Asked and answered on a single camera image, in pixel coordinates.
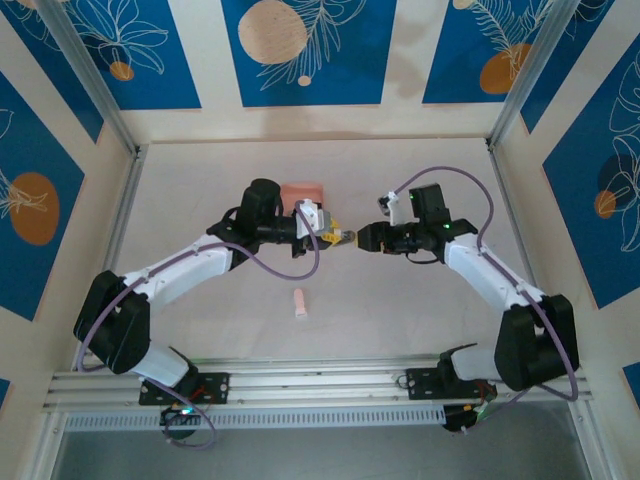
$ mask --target metal frame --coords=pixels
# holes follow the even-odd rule
[[[133,158],[137,152],[133,135],[62,5],[58,0],[33,0],[33,3],[98,112],[111,125],[116,137]]]
[[[513,120],[517,118],[522,104],[533,88],[579,1],[556,2],[553,6],[550,17],[536,39],[535,48],[507,96],[504,108],[488,141],[491,161],[505,198],[507,212],[516,233],[521,256],[525,262],[527,273],[534,283],[535,273],[526,253],[518,218],[512,208],[500,162],[494,157],[493,152]],[[123,190],[104,262],[104,268],[113,268],[117,263],[147,149],[146,147],[138,149],[136,146],[133,135],[122,119],[113,96],[83,47],[80,37],[75,32],[62,6],[56,0],[34,0],[34,2],[38,13],[83,87],[101,115],[112,126],[119,141],[134,159]],[[86,360],[91,362],[92,358],[89,356]],[[278,412],[283,411],[289,412],[288,415],[295,411],[316,412],[318,415],[324,415],[327,409],[331,409],[332,412],[366,413],[373,411],[371,410],[373,408],[375,412],[383,416],[384,412],[386,415],[393,415],[393,412],[402,415],[404,412],[408,417],[403,419],[403,422],[420,424],[420,422],[429,422],[438,417],[439,413],[437,412],[442,411],[441,405],[464,401],[461,399],[410,401],[407,391],[396,383],[398,377],[407,368],[434,367],[436,362],[436,356],[425,355],[317,361],[212,360],[200,362],[198,366],[203,372],[226,371],[232,373],[229,403],[226,406],[216,406],[216,414],[220,415],[220,418],[246,419],[249,412],[252,412],[254,416],[255,412],[270,412],[267,415],[273,416],[274,414],[279,415]],[[593,398],[589,386],[582,373],[578,372],[578,374],[580,399],[570,404],[570,409],[591,475],[598,479],[622,480],[625,476],[616,470],[615,466],[618,462],[599,426],[597,415],[594,413]],[[566,379],[557,379],[551,382],[551,385],[565,393],[570,390]],[[45,480],[51,477],[62,441],[62,434],[67,425],[86,429],[89,428],[88,425],[91,424],[92,419],[101,417],[102,423],[98,422],[96,428],[104,429],[113,427],[113,422],[104,420],[107,417],[140,419],[143,417],[152,418],[150,415],[157,416],[157,407],[140,407],[137,404],[139,389],[139,380],[131,375],[114,376],[108,372],[94,374],[56,373],[51,382],[43,413],[38,419],[39,435],[34,436],[34,441],[28,446],[29,453],[26,458],[30,458],[31,461],[26,464],[21,478]],[[496,401],[509,400],[513,395],[513,392],[503,384],[498,384],[498,392],[500,395]],[[524,397],[524,401],[527,402],[550,400],[560,401],[557,397],[539,389],[534,389]],[[435,417],[419,419],[411,417],[412,413],[406,413],[415,411],[415,409],[436,412],[433,413]],[[371,417],[366,415],[363,419],[364,422],[371,421]],[[394,420],[393,417],[387,417],[385,421]],[[318,425],[326,426],[326,422],[323,422],[324,420],[318,421]],[[285,427],[292,428],[293,424],[289,422]],[[150,422],[149,425],[151,425],[150,428],[157,428],[154,422]]]
[[[397,380],[408,368],[435,368],[437,356],[407,356],[344,360],[211,360],[197,363],[201,372],[231,374],[228,408],[321,408],[407,405],[447,405],[474,402],[468,399],[409,400]],[[548,383],[567,394],[566,378]],[[45,400],[45,412],[158,411],[138,405],[140,381],[135,375],[111,372],[58,372]],[[591,391],[578,371],[580,396],[590,400]],[[513,392],[498,383],[498,399],[507,401]],[[526,401],[561,401],[534,389]]]
[[[489,151],[493,151],[509,130],[513,121],[520,115],[520,110],[533,86],[538,81],[544,66],[569,24],[571,17],[581,0],[556,1],[551,7],[549,16],[540,28],[533,42],[531,52],[520,69],[511,90],[504,101],[504,107],[489,133]]]

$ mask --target black motor joint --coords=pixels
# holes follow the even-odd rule
[[[286,216],[280,197],[280,185],[272,180],[258,178],[244,191],[240,206],[231,209],[222,221],[207,229],[207,235],[215,235],[225,242],[241,245],[256,254],[265,243],[291,245],[291,256],[297,258],[312,249],[309,236],[297,237],[297,212]],[[318,239],[320,250],[331,244]],[[239,251],[233,252],[231,269],[247,260]]]
[[[444,263],[447,242],[465,233],[478,233],[467,220],[451,220],[440,185],[432,184],[409,190],[413,216],[417,222],[391,225],[374,222],[358,232],[358,247],[367,252],[406,255],[420,250],[432,252]],[[387,214],[389,198],[378,199],[378,205]]]

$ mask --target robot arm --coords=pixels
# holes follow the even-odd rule
[[[386,254],[430,251],[502,315],[500,333],[492,344],[465,346],[441,355],[439,371],[444,381],[500,379],[513,390],[524,390],[566,374],[561,355],[531,301],[546,313],[575,371],[579,358],[569,301],[562,295],[549,297],[516,275],[484,244],[479,245],[477,230],[467,220],[451,221],[439,185],[412,189],[410,198],[418,222],[372,223],[358,232],[358,246]],[[397,196],[378,202],[385,215],[403,217]]]
[[[280,187],[270,180],[254,180],[242,203],[193,244],[170,257],[122,277],[111,271],[94,280],[74,327],[85,341],[100,314],[126,289],[129,293],[110,311],[90,339],[89,349],[116,374],[134,372],[189,396],[198,385],[198,370],[176,350],[150,339],[150,319],[165,305],[212,277],[236,268],[263,243],[291,245],[292,256],[313,248],[307,228],[321,236],[331,228],[322,206],[305,200],[299,215],[284,216]],[[315,240],[320,249],[329,244]],[[243,251],[232,246],[240,246]]]

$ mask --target purple cable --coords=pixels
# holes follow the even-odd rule
[[[495,206],[494,206],[494,203],[493,203],[493,198],[491,198],[491,193],[489,193],[489,190],[487,189],[487,187],[477,177],[475,177],[474,175],[472,175],[471,173],[469,173],[469,172],[467,172],[465,170],[462,170],[462,169],[456,168],[456,167],[449,167],[449,166],[446,166],[446,165],[441,165],[441,166],[436,166],[436,167],[429,167],[429,168],[425,168],[424,170],[419,171],[414,176],[412,176],[409,180],[407,180],[405,183],[403,183],[398,189],[395,190],[395,194],[398,195],[400,192],[402,192],[402,190],[407,188],[409,185],[411,185],[415,180],[417,180],[422,175],[424,175],[426,173],[430,173],[430,172],[435,172],[435,171],[449,171],[449,172],[459,173],[460,175],[464,175],[465,177],[469,178],[478,187],[480,187],[480,190],[482,190],[482,193],[484,193],[484,196],[486,197],[487,202],[489,203],[489,215],[487,216],[487,220],[484,222],[484,224],[482,225],[482,228],[480,229],[480,232],[478,233],[478,237],[476,239],[476,245],[478,247],[478,250],[481,252],[482,256],[496,270],[498,270],[498,272],[500,272],[509,281],[509,283],[511,283],[514,287],[517,287],[518,286],[518,281],[513,277],[513,275],[511,275],[507,270],[505,270],[502,267],[502,265],[500,265],[488,253],[483,252],[482,239],[484,238],[484,234],[487,232],[487,229],[489,228],[489,225],[491,224],[491,221],[493,220]],[[542,388],[543,390],[546,390],[549,393],[552,393],[552,394],[564,399],[564,400],[567,400],[569,402],[575,402],[578,399],[578,395],[579,395],[578,380],[576,379],[575,372],[573,371],[573,367],[571,366],[571,360],[569,360],[569,355],[567,355],[567,351],[565,350],[564,346],[562,345],[562,342],[560,341],[560,338],[558,337],[558,333],[556,332],[555,328],[553,328],[553,325],[551,325],[551,322],[549,321],[549,318],[547,317],[547,314],[545,313],[545,311],[538,305],[538,303],[536,301],[534,301],[533,298],[531,298],[531,295],[529,294],[529,292],[527,292],[526,290],[523,290],[522,292],[520,292],[520,295],[522,295],[522,297],[527,302],[529,302],[529,304],[533,307],[534,311],[538,314],[538,316],[542,320],[542,323],[544,324],[545,328],[547,329],[547,332],[549,333],[549,336],[551,337],[551,340],[553,341],[553,344],[558,349],[558,353],[560,354],[560,358],[562,359],[562,364],[564,365],[565,369],[567,370],[567,376],[569,377],[569,383],[571,385],[571,395],[566,395],[566,394],[564,394],[562,392],[557,391],[554,388],[548,387],[547,385],[537,385],[537,386],[539,388]],[[505,408],[507,406],[515,404],[528,391],[529,390],[527,389],[527,390],[524,390],[524,391],[520,392],[518,395],[516,395],[508,403],[503,404],[499,409],[502,410],[503,408]]]
[[[95,336],[96,332],[98,331],[98,329],[100,328],[102,323],[105,321],[107,316],[109,316],[109,313],[111,313],[111,311],[114,308],[116,308],[118,306],[118,304],[120,302],[122,302],[122,300],[127,295],[129,295],[129,293],[131,293],[137,287],[142,285],[142,283],[148,281],[148,279],[155,277],[158,273],[166,270],[167,268],[175,265],[176,263],[181,262],[182,260],[184,260],[186,258],[189,258],[189,257],[194,256],[194,255],[198,255],[200,252],[203,252],[203,251],[206,251],[206,250],[212,250],[214,248],[220,248],[220,247],[230,248],[230,249],[233,249],[233,250],[237,250],[240,253],[243,253],[249,259],[251,259],[255,263],[257,263],[260,268],[262,268],[263,270],[267,271],[271,275],[274,275],[274,276],[276,276],[278,278],[281,278],[283,280],[293,280],[293,281],[295,281],[295,280],[306,280],[307,278],[311,277],[314,273],[316,273],[316,271],[318,270],[318,266],[320,265],[320,247],[318,245],[318,239],[313,234],[313,229],[311,228],[311,225],[309,225],[309,222],[307,221],[307,219],[305,218],[304,214],[302,213],[302,210],[300,209],[300,205],[301,204],[302,204],[302,201],[296,202],[295,209],[296,209],[296,212],[298,213],[298,215],[300,216],[300,219],[302,220],[303,225],[307,229],[307,232],[309,232],[309,234],[310,234],[309,236],[311,237],[311,244],[313,245],[313,251],[314,251],[313,267],[311,267],[311,270],[309,270],[309,272],[305,273],[304,275],[300,275],[300,276],[286,275],[284,273],[280,273],[280,272],[274,270],[273,268],[269,267],[268,265],[266,265],[262,260],[260,260],[258,257],[256,257],[253,253],[251,253],[249,250],[247,250],[243,246],[238,245],[236,243],[230,243],[230,242],[209,243],[209,244],[206,244],[206,245],[202,245],[200,248],[198,248],[198,250],[184,252],[184,253],[178,255],[177,257],[174,257],[174,258],[172,258],[170,260],[167,260],[163,264],[161,264],[161,265],[157,266],[156,268],[154,268],[153,270],[151,270],[147,277],[140,277],[137,280],[135,280],[131,285],[129,285],[127,288],[125,288],[122,292],[120,292],[106,306],[106,308],[100,313],[100,315],[98,315],[98,318],[96,319],[96,321],[93,322],[93,325],[89,329],[89,332],[87,332],[87,335],[85,336],[82,344],[80,345],[80,351],[78,352],[78,357],[77,357],[77,361],[76,361],[77,369],[80,372],[95,372],[96,370],[101,370],[101,369],[103,369],[105,367],[104,365],[97,365],[95,367],[85,367],[85,365],[83,363],[83,360],[84,360],[85,355],[87,354],[87,350],[89,349],[89,345],[91,344],[91,341],[93,340],[93,337]],[[156,387],[158,387],[159,389],[165,391],[169,395],[172,395],[173,397],[175,397],[177,400],[179,400],[183,404],[188,405],[189,407],[193,408],[198,413],[198,415],[200,415],[205,420],[205,422],[207,422],[208,426],[211,428],[212,435],[211,435],[211,438],[207,442],[202,443],[202,444],[190,445],[190,444],[186,444],[186,443],[182,443],[182,442],[176,442],[175,440],[173,440],[169,436],[169,424],[167,424],[167,425],[165,425],[164,435],[165,435],[165,437],[167,437],[167,441],[171,445],[175,445],[175,446],[181,447],[181,448],[189,448],[191,450],[205,450],[205,449],[209,448],[210,446],[212,446],[215,443],[216,429],[215,429],[215,427],[213,425],[213,422],[211,422],[211,420],[209,419],[207,414],[202,409],[197,407],[188,398],[185,398],[182,395],[180,395],[178,392],[173,390],[171,387],[163,385],[163,384],[157,382],[156,380],[154,380],[152,378],[147,378],[147,380],[150,383],[152,383],[153,385],[155,385]]]
[[[484,425],[486,423],[486,419],[489,417],[493,417],[495,415],[497,415],[500,412],[504,412],[506,411],[508,408],[513,407],[516,403],[518,403],[518,400],[520,400],[522,397],[524,397],[527,393],[529,393],[529,390],[531,390],[530,388],[526,388],[524,390],[522,390],[521,392],[518,392],[518,394],[513,397],[511,400],[509,400],[507,403],[503,403],[501,404],[499,407],[497,407],[493,413],[490,413],[484,420],[480,420],[478,421],[476,424],[470,426],[469,428],[465,429],[464,431],[460,431],[457,433],[462,433],[466,435],[466,432],[469,432],[471,430],[477,430],[478,428],[480,428],[481,425]]]

